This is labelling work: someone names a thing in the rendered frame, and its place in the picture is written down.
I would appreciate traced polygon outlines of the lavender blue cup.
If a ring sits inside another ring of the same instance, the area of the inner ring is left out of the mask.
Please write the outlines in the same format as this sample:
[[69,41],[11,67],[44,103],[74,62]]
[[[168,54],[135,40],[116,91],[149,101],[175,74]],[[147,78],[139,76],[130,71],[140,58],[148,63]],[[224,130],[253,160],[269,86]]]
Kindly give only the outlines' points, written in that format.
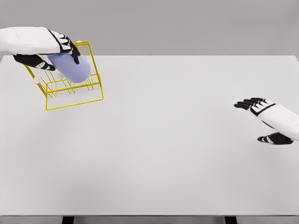
[[68,53],[47,55],[54,67],[68,80],[73,83],[85,81],[90,73],[91,66],[84,56],[78,56],[79,64]]

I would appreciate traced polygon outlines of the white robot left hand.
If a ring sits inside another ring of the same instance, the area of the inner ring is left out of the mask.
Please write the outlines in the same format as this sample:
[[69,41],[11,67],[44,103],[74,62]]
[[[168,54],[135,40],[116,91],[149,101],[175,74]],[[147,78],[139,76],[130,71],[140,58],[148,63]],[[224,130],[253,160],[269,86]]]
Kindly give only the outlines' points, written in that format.
[[69,54],[79,64],[80,52],[71,39],[45,27],[15,27],[16,38],[9,44],[9,52],[15,61],[26,66],[54,71],[56,68],[41,55]]

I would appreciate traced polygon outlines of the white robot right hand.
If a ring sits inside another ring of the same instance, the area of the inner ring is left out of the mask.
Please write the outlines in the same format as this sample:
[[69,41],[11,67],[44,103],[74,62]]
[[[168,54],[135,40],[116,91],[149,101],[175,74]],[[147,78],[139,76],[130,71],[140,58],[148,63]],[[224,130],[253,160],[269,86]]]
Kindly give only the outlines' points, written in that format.
[[235,108],[251,112],[276,133],[260,136],[259,142],[272,145],[290,145],[299,142],[299,115],[281,104],[276,104],[264,98],[250,98],[238,101]]

